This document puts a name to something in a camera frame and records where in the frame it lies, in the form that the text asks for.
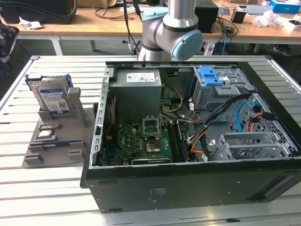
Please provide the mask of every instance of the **white label sticker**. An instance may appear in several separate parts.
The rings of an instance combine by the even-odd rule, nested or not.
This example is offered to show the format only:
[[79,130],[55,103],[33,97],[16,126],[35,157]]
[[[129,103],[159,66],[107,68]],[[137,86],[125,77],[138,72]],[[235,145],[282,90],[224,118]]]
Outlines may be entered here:
[[63,114],[69,111],[61,89],[41,89],[40,94],[50,112]]
[[194,111],[194,104],[193,103],[189,103],[189,107],[191,111]]
[[218,77],[221,81],[229,81],[228,77]]
[[204,160],[204,161],[208,161],[208,157],[203,153],[202,154],[202,159]]
[[127,82],[154,82],[155,73],[128,73]]

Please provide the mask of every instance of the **wooden desk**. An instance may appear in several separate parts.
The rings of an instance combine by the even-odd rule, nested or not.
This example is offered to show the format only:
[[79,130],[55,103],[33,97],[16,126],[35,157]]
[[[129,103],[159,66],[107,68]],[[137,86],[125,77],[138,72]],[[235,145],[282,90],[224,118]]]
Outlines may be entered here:
[[[57,35],[102,35],[102,36],[127,36],[127,27],[125,21],[110,21],[95,16],[91,8],[79,8],[76,17],[71,24],[58,24],[53,30],[53,34]],[[114,17],[122,16],[123,12],[108,12],[105,16]],[[131,15],[133,20],[128,22],[129,29],[133,36],[142,36],[142,22],[136,15]],[[216,38],[221,32],[213,32],[212,34],[203,34],[205,38]]]
[[[219,7],[223,0],[214,0]],[[233,7],[241,3],[224,2],[227,7]],[[121,16],[123,12],[108,12],[107,17]],[[292,18],[292,14],[282,14],[287,18]],[[142,23],[136,15],[131,15],[133,20],[129,21],[129,28],[135,40],[141,40]],[[288,33],[279,25],[276,28],[257,27],[253,20],[254,16],[245,16],[242,24],[236,24],[239,33],[233,37],[234,43],[256,43],[256,44],[301,44],[301,32],[294,31]],[[215,24],[212,34],[203,34],[204,42],[207,42],[206,55],[211,54],[215,43],[222,36],[219,24]],[[57,55],[63,55],[60,40],[91,40],[92,50],[96,50],[94,40],[127,40],[127,28],[124,21],[110,21],[95,16],[91,8],[79,8],[71,24],[44,24],[44,28],[38,30],[25,30],[20,28],[20,39],[46,39],[51,40]]]
[[[214,0],[215,4],[219,7],[222,7],[223,0]],[[241,3],[229,3],[224,2],[224,5],[227,7],[234,7],[236,5],[244,5]],[[293,18],[294,14],[279,14],[280,16]],[[222,16],[223,18],[231,21],[231,16]],[[233,42],[236,42],[235,39],[266,39],[270,40],[299,40],[301,39],[301,32],[287,32],[283,27],[276,25],[276,27],[258,27],[256,23],[253,22],[255,16],[246,15],[242,24],[235,24],[239,33],[233,38]],[[221,32],[221,27],[219,24],[216,24],[214,30]]]

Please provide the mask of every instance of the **green motherboard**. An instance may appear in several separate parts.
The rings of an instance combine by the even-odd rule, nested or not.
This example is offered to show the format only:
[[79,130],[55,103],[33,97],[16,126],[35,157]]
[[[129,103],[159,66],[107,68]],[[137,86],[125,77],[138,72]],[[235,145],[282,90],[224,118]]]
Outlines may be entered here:
[[[108,165],[119,165],[120,161],[127,164],[127,160],[135,159],[166,159],[173,162],[169,129],[169,123],[160,123],[160,136],[145,137],[143,134],[143,124],[120,124],[118,127],[117,148],[112,153],[111,150],[104,152],[104,158]],[[145,131],[157,131],[157,125],[148,124]],[[181,124],[182,137],[184,140],[190,136],[187,123]]]

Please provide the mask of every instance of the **open computer tower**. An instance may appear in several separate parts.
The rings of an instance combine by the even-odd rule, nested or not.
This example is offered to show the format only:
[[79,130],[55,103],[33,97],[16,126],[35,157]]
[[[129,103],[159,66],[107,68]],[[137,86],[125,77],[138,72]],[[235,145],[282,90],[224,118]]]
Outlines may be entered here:
[[108,62],[81,185],[102,213],[269,202],[300,130],[247,62]]

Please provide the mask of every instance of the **blue box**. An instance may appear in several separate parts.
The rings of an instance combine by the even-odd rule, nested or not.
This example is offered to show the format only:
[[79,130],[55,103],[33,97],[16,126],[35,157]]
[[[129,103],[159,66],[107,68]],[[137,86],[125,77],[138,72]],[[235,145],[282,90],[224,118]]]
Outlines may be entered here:
[[270,6],[273,6],[274,13],[291,13],[296,14],[300,9],[300,4],[288,2],[288,1],[276,1],[271,0],[269,3]]

